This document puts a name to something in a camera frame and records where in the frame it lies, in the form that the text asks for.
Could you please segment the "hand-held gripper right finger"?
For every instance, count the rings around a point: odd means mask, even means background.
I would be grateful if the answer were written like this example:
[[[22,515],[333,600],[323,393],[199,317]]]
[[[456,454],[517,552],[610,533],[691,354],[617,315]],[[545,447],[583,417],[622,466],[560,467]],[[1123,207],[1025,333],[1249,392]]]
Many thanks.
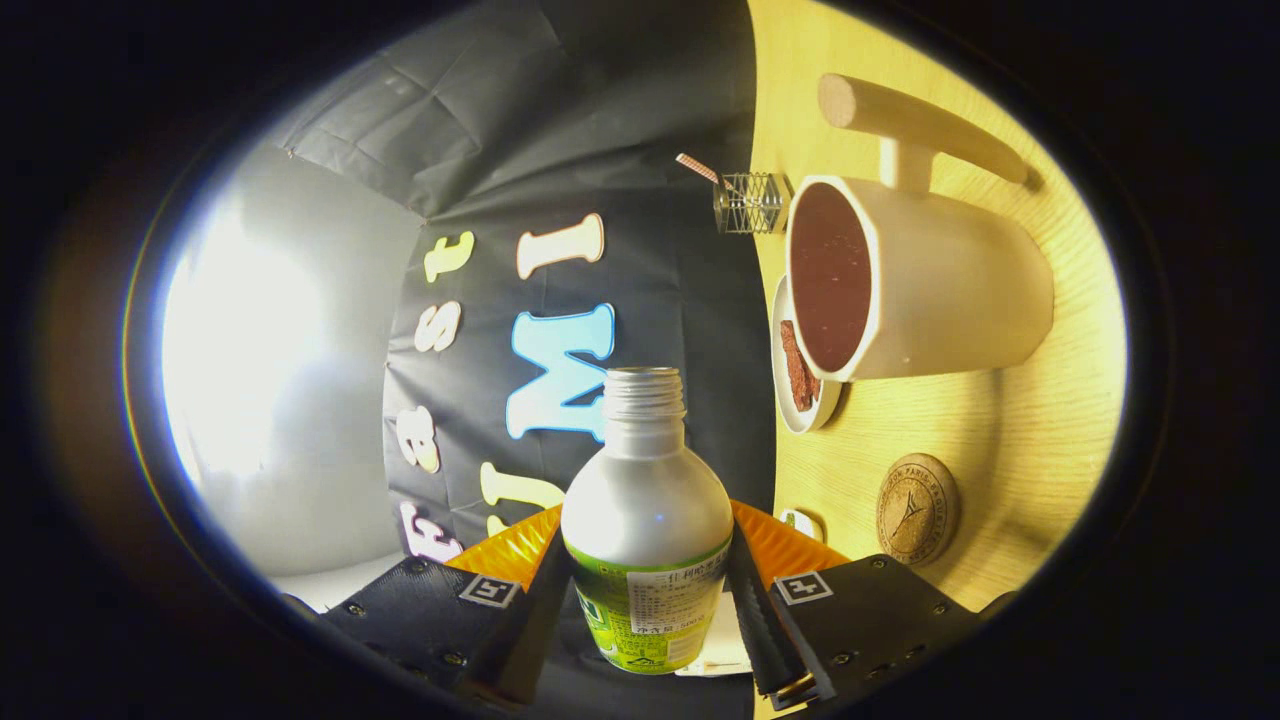
[[[756,689],[777,711],[863,701],[986,620],[887,555],[851,560],[755,507],[731,509],[727,582]]]

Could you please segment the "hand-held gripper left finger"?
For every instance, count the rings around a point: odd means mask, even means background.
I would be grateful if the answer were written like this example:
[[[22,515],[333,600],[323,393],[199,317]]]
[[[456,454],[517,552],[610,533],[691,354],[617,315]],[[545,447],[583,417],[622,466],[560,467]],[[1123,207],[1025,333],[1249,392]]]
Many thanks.
[[[530,705],[572,577],[562,509],[545,509],[447,562],[406,559],[321,618],[439,691]]]

